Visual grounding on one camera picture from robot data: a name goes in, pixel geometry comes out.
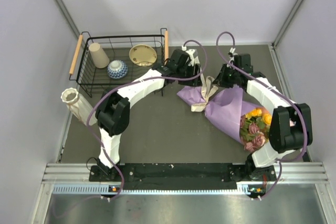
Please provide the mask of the cream printed ribbon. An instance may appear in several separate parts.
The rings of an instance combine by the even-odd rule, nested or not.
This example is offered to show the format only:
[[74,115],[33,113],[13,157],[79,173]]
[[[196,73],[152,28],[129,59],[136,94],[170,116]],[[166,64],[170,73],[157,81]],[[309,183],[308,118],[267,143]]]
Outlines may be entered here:
[[213,77],[204,77],[204,75],[201,74],[202,86],[200,88],[194,88],[192,93],[192,112],[203,112],[206,109],[210,98],[218,90],[218,87],[213,84],[213,81]]

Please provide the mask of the purple wrapping paper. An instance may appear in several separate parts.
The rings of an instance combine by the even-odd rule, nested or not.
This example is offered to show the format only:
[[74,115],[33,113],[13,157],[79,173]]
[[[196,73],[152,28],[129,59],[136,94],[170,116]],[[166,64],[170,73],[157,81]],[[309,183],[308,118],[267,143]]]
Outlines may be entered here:
[[[188,105],[192,105],[193,87],[184,87],[177,93]],[[203,111],[206,118],[220,131],[240,142],[240,117],[259,105],[243,100],[243,90],[239,87],[224,89],[209,100]]]

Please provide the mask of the mixed flower bouquet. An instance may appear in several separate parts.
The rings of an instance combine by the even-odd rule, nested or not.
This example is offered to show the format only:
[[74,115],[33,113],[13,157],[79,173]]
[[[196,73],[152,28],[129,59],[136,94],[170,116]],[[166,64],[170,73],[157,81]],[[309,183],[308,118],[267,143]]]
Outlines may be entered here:
[[240,117],[239,137],[244,149],[253,153],[269,142],[272,115],[264,108],[257,107]]

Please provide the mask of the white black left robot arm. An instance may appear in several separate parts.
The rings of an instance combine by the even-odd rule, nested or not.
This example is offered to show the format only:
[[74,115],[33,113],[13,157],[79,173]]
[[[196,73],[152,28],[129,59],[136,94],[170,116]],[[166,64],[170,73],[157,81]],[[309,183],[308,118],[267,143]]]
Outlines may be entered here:
[[[119,168],[116,164],[120,161],[120,138],[129,125],[131,108],[148,94],[161,90],[165,85],[174,82],[176,78],[178,78],[179,84],[185,86],[200,84],[200,77],[191,79],[199,74],[200,69],[197,50],[176,49],[165,64],[154,64],[131,85],[110,94],[98,106],[96,119],[102,145],[97,164],[102,167],[103,177],[107,180],[114,180],[119,174]],[[174,79],[164,80],[163,77],[173,77]]]

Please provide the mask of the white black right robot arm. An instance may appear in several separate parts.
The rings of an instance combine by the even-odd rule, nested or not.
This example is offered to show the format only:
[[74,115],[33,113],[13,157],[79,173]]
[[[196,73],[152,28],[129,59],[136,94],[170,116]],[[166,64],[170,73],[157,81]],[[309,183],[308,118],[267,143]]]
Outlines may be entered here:
[[280,93],[261,73],[255,72],[249,54],[229,53],[215,83],[223,88],[239,86],[254,97],[271,114],[268,143],[255,151],[253,162],[245,166],[245,174],[252,180],[264,174],[264,167],[299,150],[293,158],[302,158],[312,143],[311,110],[305,104],[297,104]]

